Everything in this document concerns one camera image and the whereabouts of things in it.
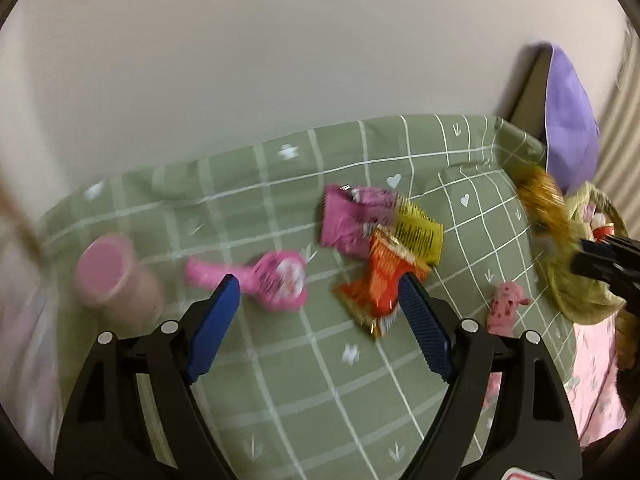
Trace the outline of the orange red snack wrapper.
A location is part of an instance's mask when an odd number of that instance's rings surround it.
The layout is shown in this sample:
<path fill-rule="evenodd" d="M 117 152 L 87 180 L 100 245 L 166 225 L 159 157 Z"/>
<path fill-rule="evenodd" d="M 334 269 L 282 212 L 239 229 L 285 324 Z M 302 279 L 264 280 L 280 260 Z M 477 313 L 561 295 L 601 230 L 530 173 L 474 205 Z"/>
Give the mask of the orange red snack wrapper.
<path fill-rule="evenodd" d="M 380 338 L 397 318 L 398 284 L 406 273 L 424 281 L 431 273 L 431 267 L 378 226 L 370 239 L 366 275 L 337 285 L 334 295 L 358 325 L 372 338 Z"/>

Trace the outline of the green checked tablecloth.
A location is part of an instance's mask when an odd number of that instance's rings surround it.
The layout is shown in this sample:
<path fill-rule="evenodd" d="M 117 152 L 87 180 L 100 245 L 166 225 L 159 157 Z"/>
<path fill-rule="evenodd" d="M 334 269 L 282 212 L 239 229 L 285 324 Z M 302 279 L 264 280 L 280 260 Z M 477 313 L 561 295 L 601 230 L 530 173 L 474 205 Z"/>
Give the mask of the green checked tablecloth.
<path fill-rule="evenodd" d="M 58 281 L 58 362 L 64 393 L 105 316 L 82 306 L 73 270 L 99 236 L 121 232 L 163 283 L 166 318 L 200 290 L 187 258 L 244 266 L 292 250 L 307 263 L 302 310 L 242 301 L 214 365 L 194 386 L 210 431 L 243 479 L 397 479 L 445 393 L 398 316 L 371 337 L 334 296 L 363 271 L 319 242 L 330 184 L 409 196 L 444 228 L 442 260 L 426 282 L 461 316 L 482 320 L 495 287 L 520 284 L 530 305 L 517 330 L 544 338 L 562 378 L 572 374 L 572 324 L 552 302 L 512 171 L 544 146 L 498 117 L 394 116 L 294 133 L 196 162 L 145 169 L 67 196 L 42 220 Z"/>

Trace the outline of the orange snack bag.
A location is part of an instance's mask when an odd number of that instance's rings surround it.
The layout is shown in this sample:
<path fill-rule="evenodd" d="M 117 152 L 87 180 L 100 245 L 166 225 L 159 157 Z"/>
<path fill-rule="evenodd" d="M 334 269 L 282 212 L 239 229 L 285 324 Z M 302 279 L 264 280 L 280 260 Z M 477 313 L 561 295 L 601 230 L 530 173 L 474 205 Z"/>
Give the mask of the orange snack bag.
<path fill-rule="evenodd" d="M 526 166 L 515 174 L 514 183 L 534 241 L 565 252 L 572 242 L 572 230 L 555 180 L 538 166 Z"/>

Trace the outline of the brown fuzzy sleeve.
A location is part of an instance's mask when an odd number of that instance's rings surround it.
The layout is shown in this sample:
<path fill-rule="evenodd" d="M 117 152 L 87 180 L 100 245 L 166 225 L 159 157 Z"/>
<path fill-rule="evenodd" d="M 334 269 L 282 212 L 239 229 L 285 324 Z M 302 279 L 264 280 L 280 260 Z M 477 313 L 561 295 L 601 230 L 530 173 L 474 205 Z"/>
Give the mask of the brown fuzzy sleeve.
<path fill-rule="evenodd" d="M 639 352 L 639 319 L 623 309 L 616 315 L 616 356 L 619 370 L 632 370 Z"/>

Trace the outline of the pink caterpillar toy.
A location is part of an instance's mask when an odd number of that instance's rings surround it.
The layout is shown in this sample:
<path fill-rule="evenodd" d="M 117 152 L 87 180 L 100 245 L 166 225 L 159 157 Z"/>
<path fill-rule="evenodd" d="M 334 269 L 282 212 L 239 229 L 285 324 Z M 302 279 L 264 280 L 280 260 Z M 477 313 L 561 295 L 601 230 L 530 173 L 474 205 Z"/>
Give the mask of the pink caterpillar toy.
<path fill-rule="evenodd" d="M 500 284 L 491 299 L 486 318 L 486 330 L 490 334 L 512 337 L 518 307 L 528 306 L 532 300 L 515 282 Z"/>

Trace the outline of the yellow red snack wrapper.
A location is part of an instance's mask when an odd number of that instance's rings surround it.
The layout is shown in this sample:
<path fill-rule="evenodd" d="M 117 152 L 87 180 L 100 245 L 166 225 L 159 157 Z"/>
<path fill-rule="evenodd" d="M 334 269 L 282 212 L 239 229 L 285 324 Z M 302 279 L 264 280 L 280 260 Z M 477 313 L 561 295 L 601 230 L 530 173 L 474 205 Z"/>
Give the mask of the yellow red snack wrapper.
<path fill-rule="evenodd" d="M 444 226 L 403 195 L 396 196 L 394 213 L 394 237 L 418 260 L 428 266 L 437 266 L 442 258 Z"/>

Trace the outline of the pink floral bedding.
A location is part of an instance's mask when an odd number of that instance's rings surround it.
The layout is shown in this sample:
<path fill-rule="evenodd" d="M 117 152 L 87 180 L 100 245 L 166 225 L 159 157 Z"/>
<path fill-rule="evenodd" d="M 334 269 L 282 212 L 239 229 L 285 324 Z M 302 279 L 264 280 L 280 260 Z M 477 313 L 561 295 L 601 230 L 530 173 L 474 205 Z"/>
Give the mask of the pink floral bedding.
<path fill-rule="evenodd" d="M 542 334 L 560 367 L 580 446 L 586 448 L 622 428 L 627 415 L 616 388 L 615 318 L 573 325 L 557 315 Z"/>

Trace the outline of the purple pillow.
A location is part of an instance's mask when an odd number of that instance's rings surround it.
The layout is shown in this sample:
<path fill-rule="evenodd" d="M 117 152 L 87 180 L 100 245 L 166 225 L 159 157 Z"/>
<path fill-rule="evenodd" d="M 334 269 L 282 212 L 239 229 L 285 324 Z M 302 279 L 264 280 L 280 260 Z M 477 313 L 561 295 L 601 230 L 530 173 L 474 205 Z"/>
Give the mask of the purple pillow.
<path fill-rule="evenodd" d="M 594 178 L 600 130 L 575 67 L 558 46 L 551 46 L 544 94 L 544 138 L 547 172 L 564 194 L 575 192 Z"/>

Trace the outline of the magenta snack wrapper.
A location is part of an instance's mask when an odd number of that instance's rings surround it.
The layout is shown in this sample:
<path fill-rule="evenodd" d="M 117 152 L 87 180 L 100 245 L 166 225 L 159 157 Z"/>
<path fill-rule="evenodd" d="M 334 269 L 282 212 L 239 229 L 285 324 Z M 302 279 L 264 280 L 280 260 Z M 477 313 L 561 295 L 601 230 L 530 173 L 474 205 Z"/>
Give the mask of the magenta snack wrapper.
<path fill-rule="evenodd" d="M 320 245 L 367 259 L 377 226 L 395 221 L 398 195 L 384 188 L 327 184 L 322 203 Z"/>

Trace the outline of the pink round candy wrapper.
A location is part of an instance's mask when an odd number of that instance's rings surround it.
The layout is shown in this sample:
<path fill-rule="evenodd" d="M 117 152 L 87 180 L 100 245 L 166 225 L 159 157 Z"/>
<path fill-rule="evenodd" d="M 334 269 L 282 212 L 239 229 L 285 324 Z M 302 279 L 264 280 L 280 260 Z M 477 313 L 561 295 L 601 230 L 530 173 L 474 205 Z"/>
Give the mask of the pink round candy wrapper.
<path fill-rule="evenodd" d="M 306 260 L 299 252 L 266 252 L 252 266 L 227 266 L 189 258 L 184 279 L 190 286 L 215 290 L 227 275 L 234 276 L 244 295 L 273 312 L 299 311 L 308 297 Z"/>

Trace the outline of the pink cosmetic jar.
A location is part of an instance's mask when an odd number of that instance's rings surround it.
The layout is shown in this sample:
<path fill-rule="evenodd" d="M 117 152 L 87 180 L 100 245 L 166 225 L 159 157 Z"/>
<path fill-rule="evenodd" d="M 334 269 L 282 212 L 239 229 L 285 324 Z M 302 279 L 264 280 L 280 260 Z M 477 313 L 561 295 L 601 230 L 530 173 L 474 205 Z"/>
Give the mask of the pink cosmetic jar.
<path fill-rule="evenodd" d="M 120 233 L 96 238 L 75 266 L 74 289 L 87 307 L 101 309 L 128 332 L 144 332 L 163 313 L 162 283 L 138 260 L 134 244 Z"/>

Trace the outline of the yellow trash bag bin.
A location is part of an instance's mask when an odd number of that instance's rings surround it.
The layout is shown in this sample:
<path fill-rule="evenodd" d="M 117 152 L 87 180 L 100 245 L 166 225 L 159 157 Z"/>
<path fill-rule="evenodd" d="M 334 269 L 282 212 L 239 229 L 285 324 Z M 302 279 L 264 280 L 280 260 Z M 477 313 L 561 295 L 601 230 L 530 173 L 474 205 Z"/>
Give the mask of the yellow trash bag bin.
<path fill-rule="evenodd" d="M 615 235 L 628 233 L 611 200 L 590 182 L 552 200 L 538 214 L 536 225 L 538 242 L 548 244 L 541 267 L 551 296 L 563 315 L 578 325 L 598 324 L 625 305 L 622 297 L 611 292 L 603 279 L 604 265 L 592 253 L 601 244 L 593 234 L 592 221 L 586 218 L 590 206 Z"/>

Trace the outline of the beige curtain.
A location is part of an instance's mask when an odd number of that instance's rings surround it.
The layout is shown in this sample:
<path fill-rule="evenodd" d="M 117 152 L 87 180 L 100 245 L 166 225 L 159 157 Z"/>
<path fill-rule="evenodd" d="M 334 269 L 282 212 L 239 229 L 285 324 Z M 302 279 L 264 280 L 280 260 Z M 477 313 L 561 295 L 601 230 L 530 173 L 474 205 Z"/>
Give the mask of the beige curtain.
<path fill-rule="evenodd" d="M 632 30 L 620 70 L 600 122 L 601 147 L 596 185 L 605 192 L 639 238 L 639 36 Z"/>

